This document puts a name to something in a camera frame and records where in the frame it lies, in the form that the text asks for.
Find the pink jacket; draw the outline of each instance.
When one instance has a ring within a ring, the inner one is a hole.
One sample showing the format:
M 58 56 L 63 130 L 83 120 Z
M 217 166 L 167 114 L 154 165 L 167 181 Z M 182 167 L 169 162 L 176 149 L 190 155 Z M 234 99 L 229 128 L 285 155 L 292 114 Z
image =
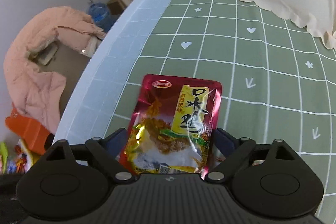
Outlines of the pink jacket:
M 32 117 L 50 132 L 56 132 L 60 121 L 59 99 L 66 78 L 56 72 L 40 72 L 39 66 L 28 57 L 56 40 L 81 54 L 85 50 L 84 54 L 91 57 L 96 37 L 103 39 L 105 33 L 91 16 L 70 7 L 48 8 L 23 27 L 3 65 L 9 95 L 21 115 Z

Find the red oval logo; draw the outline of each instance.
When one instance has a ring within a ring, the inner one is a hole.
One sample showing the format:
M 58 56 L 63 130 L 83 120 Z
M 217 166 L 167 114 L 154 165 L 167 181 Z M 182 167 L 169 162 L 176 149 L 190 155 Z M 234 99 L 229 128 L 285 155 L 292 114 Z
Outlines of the red oval logo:
M 159 88 L 159 89 L 165 89 L 165 88 L 170 88 L 171 87 L 171 82 L 167 80 L 159 80 L 154 82 L 153 87 Z

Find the checkered tablecloth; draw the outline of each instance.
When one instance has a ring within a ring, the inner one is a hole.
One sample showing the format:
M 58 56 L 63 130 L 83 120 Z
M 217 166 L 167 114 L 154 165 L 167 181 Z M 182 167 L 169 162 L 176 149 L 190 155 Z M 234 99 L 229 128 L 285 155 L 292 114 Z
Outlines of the checkered tablecloth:
M 334 224 L 335 68 L 334 50 L 255 3 L 172 0 L 133 65 L 107 133 L 127 128 L 148 73 L 219 81 L 217 127 L 258 143 L 284 139 L 323 182 L 316 215 Z

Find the blue water bottle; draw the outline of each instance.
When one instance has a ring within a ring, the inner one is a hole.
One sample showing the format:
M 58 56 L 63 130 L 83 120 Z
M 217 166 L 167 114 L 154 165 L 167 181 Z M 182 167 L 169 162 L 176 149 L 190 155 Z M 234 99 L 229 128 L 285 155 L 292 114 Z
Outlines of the blue water bottle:
M 104 32 L 108 32 L 115 23 L 116 18 L 112 17 L 109 8 L 105 3 L 93 2 L 90 0 L 87 13 L 92 16 L 94 23 L 102 28 Z

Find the arrow print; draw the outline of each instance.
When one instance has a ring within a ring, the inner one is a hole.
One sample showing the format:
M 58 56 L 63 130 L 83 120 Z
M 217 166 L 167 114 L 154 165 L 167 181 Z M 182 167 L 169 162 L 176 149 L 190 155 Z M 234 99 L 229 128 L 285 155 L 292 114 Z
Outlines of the arrow print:
M 321 134 L 318 134 L 319 128 L 317 127 L 316 129 L 312 129 L 313 131 L 313 139 L 316 140 L 318 137 L 321 136 Z
M 254 86 L 256 86 L 256 84 L 252 84 L 253 83 L 253 78 L 251 78 L 250 81 L 248 81 L 248 79 L 245 78 L 245 82 L 246 82 L 246 87 L 248 89 L 253 88 Z

